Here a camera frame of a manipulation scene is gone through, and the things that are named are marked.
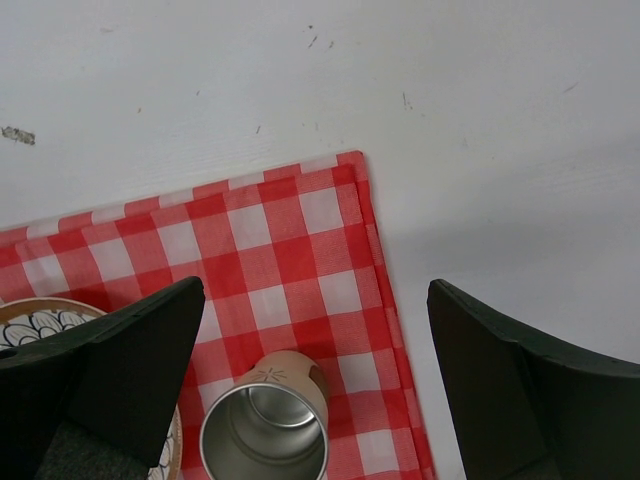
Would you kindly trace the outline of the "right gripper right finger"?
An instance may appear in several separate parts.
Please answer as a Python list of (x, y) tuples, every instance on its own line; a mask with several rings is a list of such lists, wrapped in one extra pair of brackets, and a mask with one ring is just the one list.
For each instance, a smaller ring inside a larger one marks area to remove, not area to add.
[(467, 478), (638, 478), (638, 364), (544, 333), (442, 279), (427, 308)]

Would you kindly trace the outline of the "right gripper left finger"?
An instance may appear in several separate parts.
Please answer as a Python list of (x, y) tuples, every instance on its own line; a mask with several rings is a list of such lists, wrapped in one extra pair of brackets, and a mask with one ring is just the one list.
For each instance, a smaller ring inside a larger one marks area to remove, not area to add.
[(1, 352), (4, 479), (145, 479), (200, 327), (200, 278)]

